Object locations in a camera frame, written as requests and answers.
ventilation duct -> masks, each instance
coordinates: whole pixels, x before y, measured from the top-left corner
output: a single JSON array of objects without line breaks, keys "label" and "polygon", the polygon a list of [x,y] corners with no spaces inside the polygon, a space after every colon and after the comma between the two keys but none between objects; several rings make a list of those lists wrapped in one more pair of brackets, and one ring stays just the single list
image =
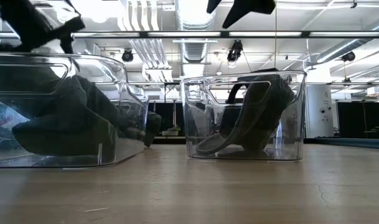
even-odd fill
[{"label": "ventilation duct", "polygon": [[[379,22],[377,22],[377,25],[372,26],[371,30],[379,31]],[[364,44],[369,43],[372,40],[373,39],[344,40],[341,43],[337,44],[336,46],[318,55],[318,57],[316,58],[316,62],[317,63],[330,62],[331,60],[341,57],[349,53],[350,51]]]},{"label": "ventilation duct", "polygon": [[[206,0],[175,0],[176,22],[179,30],[212,30],[215,22],[215,11],[207,13]],[[206,43],[180,44],[181,56],[184,64],[182,71],[186,77],[202,76],[208,52]]]}]

wooden table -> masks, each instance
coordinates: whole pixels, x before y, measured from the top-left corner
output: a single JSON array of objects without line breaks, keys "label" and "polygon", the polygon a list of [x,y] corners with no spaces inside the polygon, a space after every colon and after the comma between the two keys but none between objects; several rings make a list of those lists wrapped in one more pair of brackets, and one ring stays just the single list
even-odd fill
[{"label": "wooden table", "polygon": [[379,150],[306,145],[300,162],[188,159],[0,170],[0,223],[379,223]]}]

transparent storage container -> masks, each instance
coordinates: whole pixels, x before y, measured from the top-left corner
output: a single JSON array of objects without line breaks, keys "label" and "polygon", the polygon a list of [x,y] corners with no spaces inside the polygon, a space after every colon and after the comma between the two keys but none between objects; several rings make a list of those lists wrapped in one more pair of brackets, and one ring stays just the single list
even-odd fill
[{"label": "transparent storage container", "polygon": [[0,167],[90,167],[144,149],[147,99],[93,55],[0,54]]},{"label": "transparent storage container", "polygon": [[182,80],[188,156],[302,159],[306,75],[263,72]]}]

